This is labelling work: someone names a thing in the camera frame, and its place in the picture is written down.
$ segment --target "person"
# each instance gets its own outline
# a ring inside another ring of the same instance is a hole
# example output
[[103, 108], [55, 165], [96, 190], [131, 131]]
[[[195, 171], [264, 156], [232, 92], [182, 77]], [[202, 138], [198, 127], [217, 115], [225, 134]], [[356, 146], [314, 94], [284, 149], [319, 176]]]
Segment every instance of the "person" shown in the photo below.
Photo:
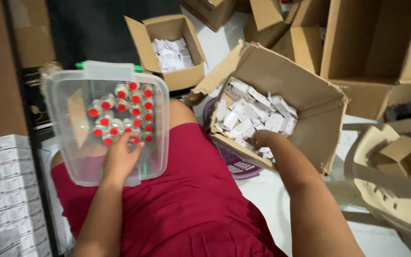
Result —
[[[76, 238], [76, 257], [286, 256], [266, 221], [246, 200], [225, 161], [182, 102], [170, 100], [166, 171], [123, 187], [144, 143], [136, 133], [110, 146], [98, 187], [74, 184], [60, 154], [52, 177]], [[284, 136], [254, 134], [255, 148], [269, 147], [290, 196], [293, 256], [364, 256], [317, 170]]]

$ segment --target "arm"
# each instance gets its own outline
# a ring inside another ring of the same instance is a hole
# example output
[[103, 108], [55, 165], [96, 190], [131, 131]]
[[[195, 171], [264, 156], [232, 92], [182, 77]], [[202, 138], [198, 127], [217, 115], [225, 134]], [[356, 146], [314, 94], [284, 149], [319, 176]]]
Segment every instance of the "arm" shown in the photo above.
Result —
[[252, 142], [270, 148], [290, 196], [293, 256], [364, 256], [310, 161], [278, 133], [259, 130]]
[[124, 133], [109, 148], [103, 178], [77, 238], [74, 257], [119, 256], [123, 183], [144, 147], [140, 143], [129, 151], [135, 136], [137, 133]]

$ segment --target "beige plastic chair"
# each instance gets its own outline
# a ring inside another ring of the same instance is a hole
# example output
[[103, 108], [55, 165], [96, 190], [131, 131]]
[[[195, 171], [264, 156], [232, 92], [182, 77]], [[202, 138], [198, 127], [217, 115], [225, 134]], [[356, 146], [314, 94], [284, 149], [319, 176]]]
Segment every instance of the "beige plastic chair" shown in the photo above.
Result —
[[[400, 133], [411, 132], [411, 119], [394, 127]], [[326, 182], [328, 189], [338, 203], [368, 209], [372, 215], [358, 222], [384, 225], [375, 219], [384, 220], [411, 243], [411, 179], [369, 167], [367, 159], [376, 146], [395, 141], [399, 134], [388, 124], [345, 124], [343, 130], [358, 131], [358, 138], [345, 159], [345, 181]]]

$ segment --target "hand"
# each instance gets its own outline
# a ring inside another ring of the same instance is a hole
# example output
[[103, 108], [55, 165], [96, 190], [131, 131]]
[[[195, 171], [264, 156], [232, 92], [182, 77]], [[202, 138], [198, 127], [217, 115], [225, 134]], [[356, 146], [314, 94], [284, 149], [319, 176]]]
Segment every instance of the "hand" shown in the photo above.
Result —
[[104, 174], [102, 180], [114, 180], [117, 183], [123, 183], [134, 168], [142, 148], [145, 143], [141, 142], [132, 152], [129, 147], [134, 143], [136, 132], [125, 132], [115, 138], [104, 161]]
[[269, 147], [269, 142], [271, 138], [276, 137], [277, 135], [281, 135], [279, 133], [275, 133], [269, 130], [257, 130], [252, 137], [252, 145], [253, 147], [258, 150], [261, 147]]

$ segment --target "red skirt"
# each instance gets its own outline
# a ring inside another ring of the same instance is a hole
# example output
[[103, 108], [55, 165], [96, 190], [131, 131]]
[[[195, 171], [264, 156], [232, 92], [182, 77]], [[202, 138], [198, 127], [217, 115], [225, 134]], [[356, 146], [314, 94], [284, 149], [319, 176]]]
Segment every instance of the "red skirt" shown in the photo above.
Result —
[[[202, 127], [169, 133], [166, 171], [123, 190], [121, 256], [286, 256]], [[64, 164], [52, 178], [77, 238], [97, 187], [74, 184]]]

